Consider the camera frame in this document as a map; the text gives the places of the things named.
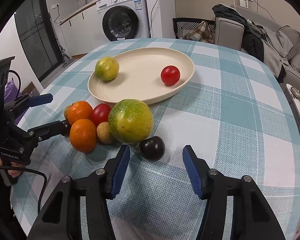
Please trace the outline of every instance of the plate rim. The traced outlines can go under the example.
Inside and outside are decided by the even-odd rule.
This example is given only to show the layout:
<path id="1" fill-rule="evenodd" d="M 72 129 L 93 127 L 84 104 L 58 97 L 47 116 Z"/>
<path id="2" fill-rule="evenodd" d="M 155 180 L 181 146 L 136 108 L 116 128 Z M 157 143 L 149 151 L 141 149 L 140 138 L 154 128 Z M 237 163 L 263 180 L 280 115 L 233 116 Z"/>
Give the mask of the plate rim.
<path id="1" fill-rule="evenodd" d="M 175 92 L 176 90 L 181 90 L 181 89 L 182 89 L 182 88 L 190 81 L 190 79 L 191 79 L 192 76 L 194 75 L 195 66 L 194 66 L 193 60 L 192 60 L 187 54 L 185 54 L 185 53 L 183 53 L 183 52 L 181 52 L 181 51 L 179 51 L 179 50 L 176 50 L 176 49 L 170 49 L 170 48 L 162 48 L 162 47 L 145 47 L 145 48 L 137 48 L 137 49 L 127 50 L 127 51 L 121 52 L 121 53 L 119 53 L 119 54 L 113 56 L 112 58 L 115 58 L 115 57 L 117 57 L 117 56 L 119 56 L 119 55 L 121 55 L 121 54 L 124 54 L 124 53 L 126 53 L 126 52 L 130 52 L 130 51 L 134 51 L 134 50 L 139 50 L 139 49 L 148 49 L 148 48 L 174 50 L 174 51 L 176 51 L 176 52 L 178 52 L 178 53 L 182 53 L 183 55 L 185 55 L 186 57 L 188 57 L 188 58 L 191 60 L 193 70 L 192 70 L 192 73 L 191 73 L 191 75 L 189 76 L 189 78 L 188 78 L 185 82 L 183 82 L 180 86 L 174 88 L 173 90 L 171 90 L 171 91 L 168 92 L 168 93 L 173 93 L 173 92 Z M 117 104 L 118 102 L 104 101 L 103 99 L 98 98 L 97 96 L 95 96 L 95 95 L 90 91 L 90 88 L 89 88 L 89 82 L 90 82 L 90 79 L 91 79 L 91 77 L 92 77 L 92 75 L 93 75 L 94 73 L 95 73 L 95 70 L 94 70 L 94 71 L 92 72 L 92 74 L 90 75 L 90 77 L 89 77 L 89 79 L 88 79 L 88 84 L 87 84 L 88 91 L 89 91 L 90 95 L 92 95 L 94 98 L 96 98 L 96 99 L 98 99 L 98 100 L 100 100 L 100 101 L 102 101 L 102 102 L 106 102 L 106 103 L 110 103 L 110 104 Z M 143 101 L 143 102 L 144 102 L 144 101 L 151 101 L 151 100 L 153 100 L 153 99 L 155 99 L 155 98 L 158 98 L 158 97 L 160 97 L 160 96 L 153 97 L 153 98 L 148 98 L 148 99 L 146 99 L 146 100 L 141 100 L 141 101 Z"/>

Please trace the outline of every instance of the sofa armrest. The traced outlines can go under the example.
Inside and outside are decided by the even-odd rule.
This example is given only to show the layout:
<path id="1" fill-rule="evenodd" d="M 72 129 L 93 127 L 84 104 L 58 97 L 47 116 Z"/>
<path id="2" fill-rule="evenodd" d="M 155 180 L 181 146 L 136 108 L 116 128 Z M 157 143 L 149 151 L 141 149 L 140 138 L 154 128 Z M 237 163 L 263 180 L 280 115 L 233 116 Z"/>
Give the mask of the sofa armrest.
<path id="1" fill-rule="evenodd" d="M 233 20 L 216 17 L 214 44 L 230 49 L 241 49 L 244 26 Z"/>

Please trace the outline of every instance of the black and white patterned basket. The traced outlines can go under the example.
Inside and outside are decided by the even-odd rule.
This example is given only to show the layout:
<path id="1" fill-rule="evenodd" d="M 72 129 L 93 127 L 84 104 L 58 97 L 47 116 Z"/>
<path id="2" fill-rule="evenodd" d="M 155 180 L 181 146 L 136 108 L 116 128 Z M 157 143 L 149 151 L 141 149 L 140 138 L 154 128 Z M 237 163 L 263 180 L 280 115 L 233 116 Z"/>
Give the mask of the black and white patterned basket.
<path id="1" fill-rule="evenodd" d="M 202 21 L 206 21 L 209 25 L 211 33 L 215 33 L 215 21 L 204 20 L 198 18 L 173 18 L 173 30 L 176 35 L 176 39 L 181 39 L 184 35 L 184 30 L 193 31 L 195 30 Z"/>

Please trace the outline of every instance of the white tray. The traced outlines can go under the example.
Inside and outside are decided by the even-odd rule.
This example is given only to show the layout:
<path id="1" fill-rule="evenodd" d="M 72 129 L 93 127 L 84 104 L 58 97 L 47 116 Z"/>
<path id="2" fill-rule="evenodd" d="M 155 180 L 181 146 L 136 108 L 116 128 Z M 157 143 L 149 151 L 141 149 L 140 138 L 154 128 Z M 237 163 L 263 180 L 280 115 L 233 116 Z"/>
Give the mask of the white tray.
<path id="1" fill-rule="evenodd" d="M 115 79 L 102 81 L 92 73 L 88 81 L 90 94 L 107 103 L 131 98 L 153 104 L 178 93 L 194 74 L 193 61 L 174 49 L 133 49 L 114 58 L 119 63 Z M 166 86 L 160 78 L 162 69 L 169 65 L 180 70 L 180 80 L 173 86 Z"/>

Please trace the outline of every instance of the blue gripper pad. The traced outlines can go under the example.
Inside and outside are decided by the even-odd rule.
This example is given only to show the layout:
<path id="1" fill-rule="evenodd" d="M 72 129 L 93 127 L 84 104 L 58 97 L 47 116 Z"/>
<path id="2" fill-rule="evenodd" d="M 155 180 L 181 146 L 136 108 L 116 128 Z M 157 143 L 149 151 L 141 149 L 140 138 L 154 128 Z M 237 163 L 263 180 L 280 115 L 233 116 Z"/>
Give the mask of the blue gripper pad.
<path id="1" fill-rule="evenodd" d="M 130 161 L 130 148 L 127 145 L 125 146 L 126 148 L 124 149 L 124 152 L 119 160 L 118 167 L 112 177 L 112 187 L 110 191 L 112 198 L 115 198 L 115 196 L 120 192 L 122 182 Z"/>
<path id="2" fill-rule="evenodd" d="M 28 106 L 34 107 L 34 106 L 40 106 L 44 104 L 51 103 L 53 100 L 52 94 L 45 94 L 33 98 L 29 98 Z"/>
<path id="3" fill-rule="evenodd" d="M 185 164 L 186 170 L 188 172 L 188 176 L 189 176 L 193 191 L 196 195 L 198 195 L 200 198 L 202 198 L 203 191 L 202 191 L 201 177 L 200 177 L 199 172 L 197 171 L 196 166 L 194 164 L 194 161 L 196 161 L 198 158 L 195 155 L 195 153 L 193 152 L 190 145 L 186 145 L 183 148 L 182 158 L 183 158 L 183 163 Z"/>

